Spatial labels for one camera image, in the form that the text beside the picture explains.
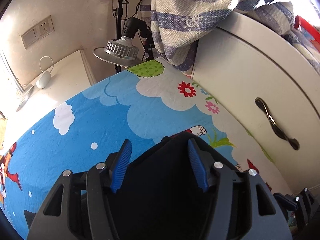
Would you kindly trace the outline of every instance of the table top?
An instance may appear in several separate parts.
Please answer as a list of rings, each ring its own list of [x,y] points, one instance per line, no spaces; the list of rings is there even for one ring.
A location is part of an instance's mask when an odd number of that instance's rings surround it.
[[[54,64],[52,78],[48,85],[44,89],[34,87],[25,106],[8,118],[4,148],[10,148],[32,125],[51,110],[92,85],[92,77],[88,73],[90,67],[82,56],[81,51],[78,50],[60,60]],[[31,83],[35,84],[38,78],[36,77]]]

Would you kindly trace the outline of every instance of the cartoon print bedsheet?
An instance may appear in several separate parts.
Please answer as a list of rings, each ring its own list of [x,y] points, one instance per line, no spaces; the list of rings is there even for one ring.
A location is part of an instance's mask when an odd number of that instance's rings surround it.
[[[256,169],[273,191],[291,193],[249,132],[200,85],[159,59],[99,82],[33,125],[0,156],[0,206],[26,239],[24,210],[37,212],[64,170],[88,170],[125,139],[132,142],[133,161],[164,136],[184,130],[239,170]]]

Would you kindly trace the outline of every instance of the white dot print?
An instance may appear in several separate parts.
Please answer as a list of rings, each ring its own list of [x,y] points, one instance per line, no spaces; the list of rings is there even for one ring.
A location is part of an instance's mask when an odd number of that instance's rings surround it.
[[[95,149],[97,149],[98,148],[98,144],[97,143],[92,143],[91,144],[91,149],[92,150],[95,150]]]

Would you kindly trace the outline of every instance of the red flower print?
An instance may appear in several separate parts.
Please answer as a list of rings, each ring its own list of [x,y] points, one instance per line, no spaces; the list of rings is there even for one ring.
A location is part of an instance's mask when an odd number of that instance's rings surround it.
[[[196,95],[195,88],[191,86],[190,83],[186,84],[185,82],[182,81],[181,84],[179,84],[178,89],[180,89],[180,93],[183,94],[184,96],[187,97],[193,97]]]
[[[208,108],[209,111],[212,111],[214,114],[217,114],[220,112],[219,107],[217,107],[216,105],[214,105],[212,102],[210,101],[206,101],[206,107]]]

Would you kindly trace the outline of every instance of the wall socket panel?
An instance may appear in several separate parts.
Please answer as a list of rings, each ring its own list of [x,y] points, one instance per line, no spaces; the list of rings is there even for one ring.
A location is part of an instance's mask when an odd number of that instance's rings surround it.
[[[54,32],[51,16],[35,24],[31,29],[21,35],[24,47],[27,49],[35,42]]]

